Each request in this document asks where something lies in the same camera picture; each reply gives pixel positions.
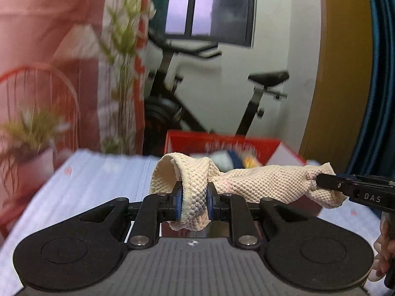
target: black window frame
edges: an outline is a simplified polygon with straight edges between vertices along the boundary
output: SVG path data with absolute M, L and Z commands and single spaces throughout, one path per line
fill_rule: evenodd
M 185 20 L 185 31 L 184 34 L 169 34 L 166 33 L 166 23 L 164 23 L 164 33 L 163 35 L 169 39 L 181 39 L 181 40 L 202 40 L 202 41 L 215 41 L 219 43 L 227 43 L 238 46 L 252 47 L 252 40 L 254 36 L 255 27 L 255 5 L 256 0 L 248 0 L 248 11 L 247 11 L 247 21 L 246 21 L 246 35 L 244 41 L 232 40 L 232 39 L 222 39 L 221 37 L 207 36 L 207 35 L 192 35 L 192 25 L 194 20 L 196 0 L 188 0 L 188 6 L 186 11 Z

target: yellow-brown panel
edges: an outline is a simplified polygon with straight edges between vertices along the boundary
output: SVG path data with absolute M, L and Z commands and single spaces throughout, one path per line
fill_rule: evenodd
M 369 0 L 321 0 L 313 102 L 299 153 L 344 172 L 361 127 L 372 70 Z

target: beige textured towel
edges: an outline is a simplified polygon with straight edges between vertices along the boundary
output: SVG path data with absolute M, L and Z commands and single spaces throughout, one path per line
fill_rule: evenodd
M 206 207 L 206 186 L 213 182 L 217 192 L 235 193 L 250 203 L 272 197 L 291 203 L 306 195 L 325 208 L 341 206 L 342 193 L 317 187 L 318 174 L 335 174 L 329 163 L 322 166 L 265 166 L 220 172 L 209 158 L 195 159 L 182 153 L 168 153 L 158 162 L 150 193 L 170 193 L 176 181 L 182 180 L 181 219 L 171 221 L 174 230 L 202 230 L 210 222 Z

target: bike handlebar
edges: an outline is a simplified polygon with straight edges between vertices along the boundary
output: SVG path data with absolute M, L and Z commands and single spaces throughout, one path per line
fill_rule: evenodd
M 148 38 L 152 41 L 153 44 L 155 44 L 159 49 L 162 49 L 163 52 L 169 51 L 173 53 L 181 53 L 181 54 L 186 54 L 189 56 L 197 57 L 200 59 L 212 59 L 216 58 L 222 55 L 222 51 L 216 51 L 214 53 L 210 54 L 201 54 L 202 52 L 217 49 L 218 48 L 218 42 L 214 42 L 211 44 L 208 44 L 206 46 L 194 48 L 194 49 L 187 49 L 187 48 L 181 48 L 179 46 L 173 46 L 170 43 L 166 41 L 166 39 L 159 38 L 152 32 L 148 32 Z

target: window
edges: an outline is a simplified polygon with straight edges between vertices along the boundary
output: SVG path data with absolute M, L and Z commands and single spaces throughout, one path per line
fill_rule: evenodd
M 150 27 L 169 38 L 251 46 L 255 0 L 153 0 Z

